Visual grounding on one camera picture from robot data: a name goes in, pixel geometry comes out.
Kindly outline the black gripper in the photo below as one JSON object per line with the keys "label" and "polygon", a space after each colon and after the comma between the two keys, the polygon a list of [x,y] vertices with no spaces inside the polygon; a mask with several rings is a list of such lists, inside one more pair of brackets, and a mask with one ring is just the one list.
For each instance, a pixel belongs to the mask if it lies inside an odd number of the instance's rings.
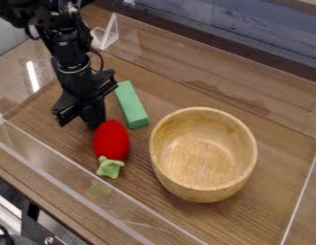
{"label": "black gripper", "polygon": [[77,71],[63,71],[57,64],[53,70],[63,88],[52,106],[57,123],[64,126],[76,117],[95,129],[106,121],[104,97],[118,88],[115,70],[92,72],[89,66]]}

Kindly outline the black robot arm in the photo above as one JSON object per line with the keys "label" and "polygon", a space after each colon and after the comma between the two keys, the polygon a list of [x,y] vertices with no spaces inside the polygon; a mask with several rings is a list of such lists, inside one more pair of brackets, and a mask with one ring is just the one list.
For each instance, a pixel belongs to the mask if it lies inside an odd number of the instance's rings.
{"label": "black robot arm", "polygon": [[94,69],[94,37],[76,0],[0,0],[0,17],[41,40],[63,89],[52,106],[59,124],[80,118],[95,129],[106,121],[104,98],[116,89],[112,69]]}

